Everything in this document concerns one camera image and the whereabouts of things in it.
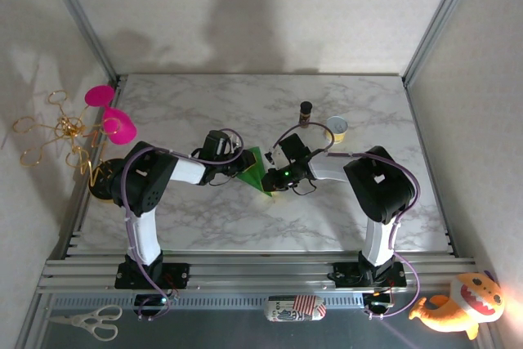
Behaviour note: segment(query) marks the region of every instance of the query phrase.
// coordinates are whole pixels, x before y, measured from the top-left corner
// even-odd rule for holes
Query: marble table surface
[[[227,127],[247,147],[260,146],[265,153],[297,123],[305,100],[314,106],[313,121],[324,123],[332,115],[348,121],[345,141],[332,151],[382,145],[420,180],[420,203],[405,215],[396,248],[446,251],[445,225],[399,77],[137,74],[128,77],[118,107],[136,123],[136,141],[190,153],[209,130]],[[312,150],[326,144],[317,127],[299,134]],[[105,159],[123,157],[131,147],[110,145]],[[336,181],[317,186],[307,196],[288,191],[271,198],[237,179],[217,187],[172,181],[157,208],[160,245],[171,251],[361,249],[367,217],[351,187]],[[123,212],[91,198],[78,247],[125,250]]]

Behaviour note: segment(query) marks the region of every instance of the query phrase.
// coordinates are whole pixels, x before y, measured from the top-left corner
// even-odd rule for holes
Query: white scissors handle
[[[100,315],[100,313],[103,310],[108,310],[108,309],[113,309],[113,308],[118,310],[118,314]],[[90,314],[75,316],[73,325],[87,330],[89,333],[92,334],[92,336],[94,338],[96,338],[99,341],[103,341],[103,342],[112,341],[118,335],[118,327],[116,327],[114,324],[105,324],[103,322],[105,320],[117,320],[120,318],[120,316],[122,316],[122,313],[123,313],[123,310],[122,310],[122,307],[120,307],[120,306],[116,306],[116,305],[103,306],[102,308],[99,308],[96,311],[91,312]],[[90,319],[94,319],[96,322],[88,323],[87,320],[90,320]],[[112,330],[114,333],[113,333],[113,335],[111,335],[108,338],[103,338],[96,333],[96,329]]]

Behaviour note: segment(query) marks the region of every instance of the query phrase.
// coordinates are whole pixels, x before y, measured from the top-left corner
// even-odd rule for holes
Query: orange plush shark
[[[469,339],[477,337],[479,323],[499,319],[505,309],[501,289],[481,273],[457,275],[450,285],[450,298],[442,294],[431,297],[437,309],[426,308],[426,301],[418,300],[409,319],[418,317],[426,326],[443,333],[466,331]]]

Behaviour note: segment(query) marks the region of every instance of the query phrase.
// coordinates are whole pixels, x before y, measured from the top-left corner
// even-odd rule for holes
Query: green triangle block
[[[241,172],[240,174],[236,175],[236,178],[240,179],[241,181],[245,181],[247,184],[261,191],[265,195],[272,197],[272,193],[265,192],[262,187],[262,178],[265,176],[265,166],[263,165],[262,152],[260,151],[260,148],[258,146],[252,147],[248,149],[248,151],[254,153],[256,163],[245,172]]]

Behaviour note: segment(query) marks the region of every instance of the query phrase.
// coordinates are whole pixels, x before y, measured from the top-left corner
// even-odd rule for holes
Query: small jar
[[[300,104],[300,119],[299,123],[302,128],[309,127],[309,120],[311,119],[312,104],[309,101],[303,101]]]

